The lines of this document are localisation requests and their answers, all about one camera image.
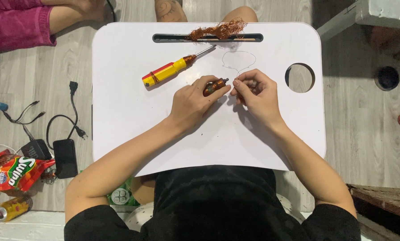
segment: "pink pants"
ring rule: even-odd
[[[41,0],[0,0],[0,52],[55,46],[50,35],[51,6]]]

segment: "small copper-wrapped object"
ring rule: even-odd
[[[203,90],[203,96],[204,97],[209,96],[213,92],[215,92],[216,90],[221,89],[222,87],[225,86],[225,83],[227,83],[227,81],[228,81],[228,78],[226,78],[226,79],[222,79],[221,78],[221,79],[219,79],[219,80],[217,80],[215,82],[208,83],[206,85],[206,88]]]

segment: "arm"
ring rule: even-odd
[[[254,69],[241,74],[233,84],[235,89],[231,95],[237,96],[236,103],[246,105],[249,112],[276,137],[295,174],[315,197],[316,205],[336,205],[356,217],[353,199],[340,175],[283,121],[276,82]]]
[[[126,181],[144,160],[195,126],[208,108],[229,91],[229,86],[203,96],[206,84],[218,80],[203,76],[178,90],[170,115],[143,134],[118,146],[77,175],[66,189],[65,220],[97,205],[109,205],[106,195]]]

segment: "left hand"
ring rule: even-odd
[[[206,85],[218,79],[213,75],[202,76],[192,85],[184,86],[176,91],[173,96],[172,111],[168,118],[178,129],[185,132],[193,128],[200,122],[209,107],[231,89],[227,85],[208,97],[204,97],[203,90]]]

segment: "black shirt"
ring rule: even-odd
[[[189,167],[161,172],[155,182],[153,217],[140,233],[99,205],[69,220],[65,240],[361,240],[358,221],[334,205],[317,205],[299,224],[279,202],[270,169]]]

